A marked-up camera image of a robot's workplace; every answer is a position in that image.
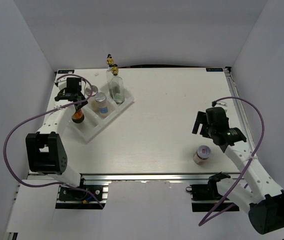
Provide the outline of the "shaker jar metal lid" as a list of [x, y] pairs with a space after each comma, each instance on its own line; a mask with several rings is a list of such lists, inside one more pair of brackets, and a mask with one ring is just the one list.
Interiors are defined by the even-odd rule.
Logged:
[[[88, 103], [89, 103], [89, 106], [90, 106], [92, 111], [98, 112], [99, 109], [98, 109], [98, 106], [97, 106], [97, 102], [95, 100], [95, 95], [98, 93], [99, 90], [95, 85], [92, 85], [92, 89], [93, 89], [93, 92], [92, 92], [92, 95], [91, 95]], [[85, 94], [87, 96], [90, 92], [91, 92], [91, 88], [89, 86], [85, 87]]]

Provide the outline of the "red lid sauce jar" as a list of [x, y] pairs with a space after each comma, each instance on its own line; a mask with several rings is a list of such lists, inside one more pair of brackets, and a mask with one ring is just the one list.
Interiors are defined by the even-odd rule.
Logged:
[[82, 112], [81, 109], [77, 110], [73, 115], [72, 115], [72, 121], [76, 124], [80, 124], [84, 121], [85, 116]]

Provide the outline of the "blue label shaker jar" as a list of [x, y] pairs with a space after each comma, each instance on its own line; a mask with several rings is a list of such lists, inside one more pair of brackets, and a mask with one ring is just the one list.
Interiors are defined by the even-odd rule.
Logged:
[[95, 100], [97, 102], [97, 106], [99, 109], [99, 113], [102, 116], [107, 116], [109, 113], [108, 106], [107, 106], [107, 97], [103, 92], [98, 92], [95, 95]]

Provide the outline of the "glass bottle clear liquid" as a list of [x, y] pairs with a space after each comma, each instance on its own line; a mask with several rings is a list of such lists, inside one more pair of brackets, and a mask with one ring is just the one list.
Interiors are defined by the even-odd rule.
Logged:
[[112, 99], [117, 105], [121, 105], [125, 101], [124, 84], [116, 64], [112, 67], [111, 73], [113, 75], [110, 81]]

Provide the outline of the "glass bottle dark sauce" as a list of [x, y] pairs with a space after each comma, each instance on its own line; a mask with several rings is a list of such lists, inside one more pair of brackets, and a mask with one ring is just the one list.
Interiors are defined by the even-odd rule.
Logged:
[[109, 94], [111, 97], [113, 97], [112, 95], [112, 91], [111, 91], [111, 79], [112, 79], [112, 68], [114, 66], [114, 60], [111, 56], [111, 54], [107, 55], [107, 61], [106, 61], [107, 65], [108, 65], [108, 69], [106, 70], [106, 78], [107, 78], [107, 84], [108, 84], [108, 89], [109, 89]]

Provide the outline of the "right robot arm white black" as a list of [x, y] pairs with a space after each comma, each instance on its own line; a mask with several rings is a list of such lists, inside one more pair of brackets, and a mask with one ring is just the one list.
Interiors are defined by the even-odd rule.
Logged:
[[252, 156], [246, 137], [237, 127], [230, 128], [221, 107], [199, 111], [193, 134], [213, 140], [235, 164], [249, 190], [244, 189], [226, 173], [212, 175], [207, 184], [208, 195], [217, 200], [227, 198], [248, 215], [253, 228], [261, 235], [284, 228], [284, 189]]

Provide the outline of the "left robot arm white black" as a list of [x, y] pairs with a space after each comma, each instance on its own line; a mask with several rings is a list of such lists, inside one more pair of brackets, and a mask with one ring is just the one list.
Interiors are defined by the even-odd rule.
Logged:
[[65, 82], [57, 83], [59, 92], [54, 98], [54, 111], [36, 133], [26, 136], [27, 156], [31, 171], [70, 185], [70, 194], [81, 200], [87, 195], [87, 187], [81, 183], [81, 174], [68, 165], [61, 138], [69, 121], [75, 124], [84, 121], [82, 107], [88, 102], [82, 93], [82, 78], [73, 74], [65, 78]]

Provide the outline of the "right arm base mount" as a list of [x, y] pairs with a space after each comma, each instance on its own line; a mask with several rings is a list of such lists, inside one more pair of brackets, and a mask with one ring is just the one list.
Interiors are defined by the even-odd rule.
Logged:
[[209, 207], [213, 207], [222, 195], [217, 191], [217, 182], [223, 179], [230, 179], [227, 173], [219, 172], [209, 177], [206, 184], [191, 184], [185, 188], [186, 192], [191, 194], [193, 212], [207, 212]]

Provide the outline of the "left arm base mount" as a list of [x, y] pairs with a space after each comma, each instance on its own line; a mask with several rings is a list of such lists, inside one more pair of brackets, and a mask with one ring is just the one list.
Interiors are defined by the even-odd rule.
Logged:
[[101, 210], [108, 197], [108, 185], [83, 181], [80, 188], [91, 194], [62, 186], [59, 189], [55, 209], [58, 210]]

